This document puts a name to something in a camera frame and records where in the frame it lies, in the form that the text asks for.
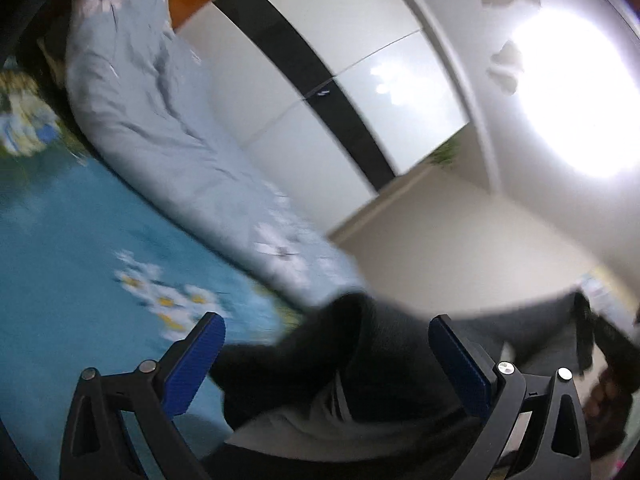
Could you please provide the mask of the gloved left hand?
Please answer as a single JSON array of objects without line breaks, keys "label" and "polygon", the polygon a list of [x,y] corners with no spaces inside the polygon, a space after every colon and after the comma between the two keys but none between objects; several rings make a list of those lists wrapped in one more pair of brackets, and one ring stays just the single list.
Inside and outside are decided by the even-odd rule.
[{"label": "gloved left hand", "polygon": [[607,367],[582,407],[593,462],[612,453],[623,443],[631,405],[632,394],[616,382],[612,370]]}]

